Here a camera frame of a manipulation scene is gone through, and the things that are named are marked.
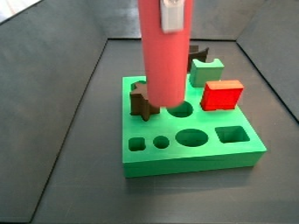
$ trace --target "green shape sorter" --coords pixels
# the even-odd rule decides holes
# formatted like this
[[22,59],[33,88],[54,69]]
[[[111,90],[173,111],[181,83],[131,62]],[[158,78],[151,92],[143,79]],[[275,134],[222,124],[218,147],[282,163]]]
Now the green shape sorter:
[[130,115],[131,85],[123,78],[123,165],[127,178],[254,166],[267,151],[239,107],[203,111],[203,88],[186,81],[186,103],[162,108],[145,122]]

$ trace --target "gray wall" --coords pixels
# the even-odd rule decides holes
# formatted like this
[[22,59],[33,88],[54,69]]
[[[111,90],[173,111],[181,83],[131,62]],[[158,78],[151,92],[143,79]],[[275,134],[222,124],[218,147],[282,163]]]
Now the gray wall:
[[106,42],[82,0],[0,26],[0,221],[33,218]]
[[[266,0],[194,0],[194,39],[237,40]],[[141,38],[137,0],[89,1],[110,38]]]
[[238,43],[299,120],[299,1],[267,0]]

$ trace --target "large round hole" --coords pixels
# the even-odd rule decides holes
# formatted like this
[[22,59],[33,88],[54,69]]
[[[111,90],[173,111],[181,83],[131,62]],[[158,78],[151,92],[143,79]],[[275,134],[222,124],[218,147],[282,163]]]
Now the large round hole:
[[170,145],[170,140],[166,136],[158,136],[155,139],[154,139],[154,146],[158,148],[158,149],[165,149],[167,148]]
[[210,138],[199,129],[185,129],[177,134],[175,139],[185,146],[198,147],[205,145]]
[[177,108],[169,108],[169,113],[179,118],[187,117],[193,114],[193,105],[185,101]]

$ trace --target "hole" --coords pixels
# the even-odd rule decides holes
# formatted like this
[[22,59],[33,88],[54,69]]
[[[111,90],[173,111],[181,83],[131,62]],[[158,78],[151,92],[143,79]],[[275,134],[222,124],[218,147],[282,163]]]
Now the hole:
[[247,142],[250,140],[249,134],[241,126],[219,127],[215,130],[219,140],[225,144]]
[[129,149],[131,151],[143,151],[146,149],[146,139],[143,137],[133,137],[129,139]]
[[177,108],[169,108],[169,113],[179,118],[187,117],[193,114],[193,105],[185,101]]
[[170,145],[170,140],[166,136],[158,136],[155,139],[154,139],[154,146],[158,148],[158,149],[165,149],[167,148]]
[[185,146],[198,147],[205,145],[210,138],[199,129],[185,129],[177,134],[175,139]]
[[131,91],[134,91],[134,90],[137,89],[137,85],[135,85],[135,84],[137,84],[138,82],[146,84],[146,80],[139,80],[139,81],[137,81],[135,83],[131,84]]

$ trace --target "red block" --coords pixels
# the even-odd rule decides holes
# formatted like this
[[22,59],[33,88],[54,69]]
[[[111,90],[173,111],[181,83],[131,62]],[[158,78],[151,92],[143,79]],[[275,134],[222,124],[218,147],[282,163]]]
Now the red block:
[[207,81],[201,106],[203,110],[234,109],[245,86],[239,80]]

